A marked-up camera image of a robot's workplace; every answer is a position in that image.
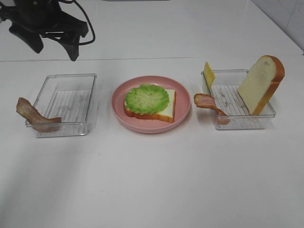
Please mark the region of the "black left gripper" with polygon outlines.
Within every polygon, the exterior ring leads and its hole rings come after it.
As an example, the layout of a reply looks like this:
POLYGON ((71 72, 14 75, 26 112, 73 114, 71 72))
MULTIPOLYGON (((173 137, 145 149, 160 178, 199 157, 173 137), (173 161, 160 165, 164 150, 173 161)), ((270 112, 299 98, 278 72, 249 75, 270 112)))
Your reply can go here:
POLYGON ((35 53, 40 53, 43 49, 43 37, 61 43, 70 60, 76 61, 80 42, 73 41, 72 38, 84 38, 88 34, 89 22, 65 13, 59 5, 61 2, 76 4, 87 17, 86 12, 75 0, 14 0, 11 6, 0 2, 0 19, 8 19, 13 26, 24 30, 14 34, 35 53))

